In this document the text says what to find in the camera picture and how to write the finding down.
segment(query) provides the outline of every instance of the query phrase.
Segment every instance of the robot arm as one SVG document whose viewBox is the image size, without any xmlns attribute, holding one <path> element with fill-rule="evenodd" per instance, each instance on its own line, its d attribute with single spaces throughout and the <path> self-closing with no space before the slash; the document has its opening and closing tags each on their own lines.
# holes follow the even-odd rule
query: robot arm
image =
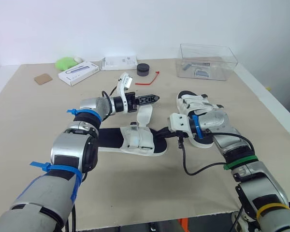
<svg viewBox="0 0 290 232">
<path fill-rule="evenodd" d="M 73 208 L 82 178 L 98 161 L 101 122 L 116 112 L 136 111 L 159 97 L 124 93 L 131 83 L 127 73 L 118 81 L 118 97 L 98 97 L 81 102 L 73 122 L 54 141 L 51 163 L 31 163 L 47 173 L 34 179 L 0 217 L 0 232 L 60 232 Z"/>
<path fill-rule="evenodd" d="M 226 160 L 224 168 L 230 169 L 239 182 L 235 189 L 247 215 L 258 220 L 263 232 L 290 232 L 290 208 L 284 190 L 247 141 L 226 135 L 240 136 L 240 132 L 230 125 L 225 112 L 212 110 L 192 118 L 171 114 L 169 122 L 170 132 L 182 131 L 190 138 L 212 136 Z"/>
</svg>

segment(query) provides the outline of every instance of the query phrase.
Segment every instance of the wire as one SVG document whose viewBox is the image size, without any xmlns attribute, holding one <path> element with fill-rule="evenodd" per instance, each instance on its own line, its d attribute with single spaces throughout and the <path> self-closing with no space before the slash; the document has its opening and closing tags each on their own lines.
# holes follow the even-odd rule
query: wire
<svg viewBox="0 0 290 232">
<path fill-rule="evenodd" d="M 86 178 L 87 178 L 87 174 L 88 174 L 88 172 L 85 173 L 84 178 L 82 179 L 82 183 L 86 180 Z"/>
<path fill-rule="evenodd" d="M 223 132 L 209 132 L 209 133 L 205 133 L 207 135 L 229 135 L 229 136 L 234 136 L 234 137 L 238 137 L 238 138 L 241 138 L 241 139 L 244 139 L 250 146 L 250 149 L 255 152 L 255 148 L 253 147 L 252 145 L 252 142 L 247 139 L 246 137 L 242 136 L 242 135 L 239 135 L 239 134 L 233 134 L 233 133 L 223 133 Z"/>
<path fill-rule="evenodd" d="M 243 207 L 243 205 L 242 205 L 241 208 L 240 208 L 240 211 L 238 211 L 238 215 L 237 215 L 237 217 L 236 217 L 236 219 L 235 219 L 235 221 L 234 221 L 234 223 L 233 223 L 231 229 L 229 230 L 229 232 L 232 232 L 233 229 L 235 228 L 235 225 L 236 225 L 236 223 L 238 222 L 238 219 L 240 219 L 240 217 L 241 217 L 241 215 L 242 215 L 243 209 L 244 209 L 244 207 Z"/>
<path fill-rule="evenodd" d="M 66 225 L 65 225 L 66 232 L 70 232 L 69 230 L 69 219 L 67 219 Z"/>
<path fill-rule="evenodd" d="M 104 121 L 104 120 L 106 120 L 106 119 L 111 115 L 111 113 L 112 113 L 112 108 L 113 108 L 113 107 L 112 107 L 111 99 L 110 99 L 110 97 L 108 96 L 108 94 L 107 94 L 105 91 L 102 91 L 102 96 L 103 96 L 103 97 L 106 96 L 106 98 L 107 98 L 107 100 L 108 100 L 108 103 L 109 103 L 109 105 L 110 105 L 110 110 L 109 110 L 107 116 L 105 116 L 105 118 L 103 119 L 103 121 Z"/>
<path fill-rule="evenodd" d="M 110 97 L 112 96 L 112 94 L 114 93 L 114 91 L 117 89 L 117 86 L 115 86 L 114 88 L 113 88 L 113 90 L 111 91 L 111 93 L 110 93 Z"/>
<path fill-rule="evenodd" d="M 177 133 L 176 132 L 170 132 L 168 127 L 164 127 L 157 131 L 155 137 L 156 138 L 172 138 L 176 137 Z"/>
<path fill-rule="evenodd" d="M 72 208 L 72 232 L 76 232 L 76 210 L 75 210 L 75 204 Z"/>
<path fill-rule="evenodd" d="M 186 150 L 185 150 L 185 146 L 184 146 L 184 143 L 180 143 L 180 147 L 182 148 L 183 150 L 183 166 L 184 166 L 184 170 L 185 170 L 185 173 L 187 175 L 196 175 L 196 174 L 199 174 L 200 172 L 204 171 L 205 169 L 208 169 L 210 167 L 213 167 L 213 166 L 216 166 L 216 165 L 224 165 L 226 163 L 223 163 L 223 162 L 218 162 L 218 163 L 212 163 L 212 164 L 209 164 L 203 168 L 201 168 L 200 170 L 197 170 L 196 172 L 194 173 L 190 173 L 188 172 L 187 170 L 187 167 L 186 167 Z"/>
<path fill-rule="evenodd" d="M 139 86 L 148 86 L 148 85 L 151 85 L 154 82 L 154 80 L 157 78 L 157 76 L 159 75 L 159 73 L 160 73 L 159 71 L 156 72 L 155 78 L 150 83 L 135 83 L 135 84 L 136 85 L 139 85 Z"/>
</svg>

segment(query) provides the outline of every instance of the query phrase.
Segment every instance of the beige table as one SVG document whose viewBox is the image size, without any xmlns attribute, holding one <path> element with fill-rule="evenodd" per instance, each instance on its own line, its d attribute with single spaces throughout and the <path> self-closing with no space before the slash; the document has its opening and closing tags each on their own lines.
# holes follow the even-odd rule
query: beige table
<svg viewBox="0 0 290 232">
<path fill-rule="evenodd" d="M 206 93 L 213 103 L 222 104 L 230 121 L 254 144 L 290 200 L 290 135 L 234 73 L 228 81 L 178 78 L 174 60 L 147 60 L 148 77 L 135 77 L 130 91 L 138 95 L 157 94 L 149 124 L 165 127 L 167 117 L 177 112 L 179 91 Z M 155 71 L 160 75 L 151 86 Z M 48 73 L 53 81 L 42 86 L 33 78 Z M 122 71 L 99 72 L 70 87 L 57 77 L 53 64 L 22 65 L 0 94 L 0 215 L 28 183 L 43 172 L 29 166 L 32 161 L 47 162 L 56 136 L 73 116 L 67 109 L 78 108 L 82 99 L 110 92 Z M 102 128 L 126 126 L 136 120 L 136 113 L 109 117 Z M 223 161 L 216 147 L 199 149 L 188 140 L 188 169 L 192 172 L 212 162 Z M 215 166 L 197 176 L 187 176 L 182 167 L 182 153 L 175 138 L 168 139 L 168 151 L 160 157 L 99 153 L 97 167 L 81 185 L 77 200 L 79 230 L 159 221 L 174 218 L 230 212 L 239 201 L 230 171 Z"/>
</svg>

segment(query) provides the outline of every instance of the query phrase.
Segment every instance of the red cable tie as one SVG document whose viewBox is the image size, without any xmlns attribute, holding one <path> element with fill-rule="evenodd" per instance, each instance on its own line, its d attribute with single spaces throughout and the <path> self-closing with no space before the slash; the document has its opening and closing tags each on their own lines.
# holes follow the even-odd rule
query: red cable tie
<svg viewBox="0 0 290 232">
<path fill-rule="evenodd" d="M 155 78 L 150 82 L 150 83 L 135 83 L 136 85 L 139 85 L 139 86 L 148 86 L 148 85 L 151 85 L 151 83 L 154 82 L 154 80 L 157 78 L 157 76 L 159 75 L 159 71 L 156 71 L 156 76 Z"/>
</svg>

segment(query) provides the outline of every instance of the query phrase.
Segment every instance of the green cable tie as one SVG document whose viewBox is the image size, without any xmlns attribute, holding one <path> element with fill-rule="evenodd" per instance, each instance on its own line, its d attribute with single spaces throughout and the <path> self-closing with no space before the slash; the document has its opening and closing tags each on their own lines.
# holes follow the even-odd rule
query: green cable tie
<svg viewBox="0 0 290 232">
<path fill-rule="evenodd" d="M 238 159 L 238 160 L 236 160 L 236 161 L 233 161 L 232 163 L 225 164 L 225 165 L 223 166 L 223 169 L 224 169 L 224 170 L 229 170 L 230 168 L 234 167 L 235 165 L 238 165 L 238 164 L 243 163 L 243 162 L 245 162 L 245 161 L 255 160 L 255 159 L 258 160 L 258 157 L 255 156 L 255 155 L 253 155 L 253 156 L 246 156 L 246 157 L 244 157 L 244 158 L 241 158 L 241 159 Z"/>
</svg>

